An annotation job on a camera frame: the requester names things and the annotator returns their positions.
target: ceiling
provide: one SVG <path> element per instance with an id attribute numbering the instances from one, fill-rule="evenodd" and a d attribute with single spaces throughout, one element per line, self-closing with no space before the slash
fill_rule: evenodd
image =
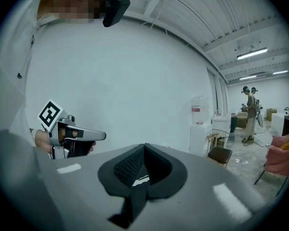
<path id="1" fill-rule="evenodd" d="M 131 0 L 124 15 L 184 39 L 228 84 L 289 71 L 289 28 L 268 0 Z M 264 47 L 267 53 L 237 60 Z"/>

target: brown box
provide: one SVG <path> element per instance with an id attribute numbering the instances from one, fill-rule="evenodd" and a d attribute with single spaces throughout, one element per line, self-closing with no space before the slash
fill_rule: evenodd
<path id="1" fill-rule="evenodd" d="M 272 121 L 272 113 L 277 113 L 277 109 L 267 109 L 266 110 L 266 120 Z"/>
<path id="2" fill-rule="evenodd" d="M 236 126 L 239 128 L 246 128 L 247 124 L 247 112 L 239 112 L 237 114 Z"/>

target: pink chair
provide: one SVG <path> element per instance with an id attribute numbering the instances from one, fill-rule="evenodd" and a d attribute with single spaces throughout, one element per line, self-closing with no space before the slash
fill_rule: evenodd
<path id="1" fill-rule="evenodd" d="M 269 147 L 269 151 L 266 155 L 266 163 L 264 164 L 264 171 L 255 181 L 254 185 L 257 184 L 264 172 L 270 172 L 273 174 L 278 174 L 286 176 L 286 179 L 281 186 L 280 190 L 286 183 L 286 180 L 289 177 L 289 150 L 282 150 L 281 147 L 283 144 L 289 142 L 289 134 L 286 136 L 273 136 L 272 143 Z"/>

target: trousers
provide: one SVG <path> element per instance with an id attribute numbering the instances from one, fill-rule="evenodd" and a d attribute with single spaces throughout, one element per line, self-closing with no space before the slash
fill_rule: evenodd
<path id="1" fill-rule="evenodd" d="M 248 118 L 245 130 L 245 138 L 254 137 L 255 134 L 256 117 Z"/>

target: ceiling light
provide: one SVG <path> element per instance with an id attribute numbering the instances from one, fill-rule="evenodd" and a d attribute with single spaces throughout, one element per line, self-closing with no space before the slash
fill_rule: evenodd
<path id="1" fill-rule="evenodd" d="M 241 59 L 244 59 L 244 58 L 247 58 L 247 57 L 250 57 L 250 56 L 254 56 L 254 55 L 261 54 L 261 53 L 265 53 L 267 51 L 268 51 L 267 48 L 262 48 L 262 49 L 256 50 L 256 51 L 250 51 L 248 53 L 245 53 L 245 54 L 237 56 L 237 59 L 241 60 Z"/>
<path id="2" fill-rule="evenodd" d="M 240 78 L 240 80 L 250 79 L 250 78 L 256 78 L 256 77 L 257 77 L 256 75 L 254 75 L 254 76 L 248 76 L 248 77 Z"/>
<path id="3" fill-rule="evenodd" d="M 273 75 L 283 74 L 283 73 L 286 73 L 286 72 L 288 72 L 288 70 L 280 71 L 280 72 L 275 72 L 275 73 L 273 73 Z"/>

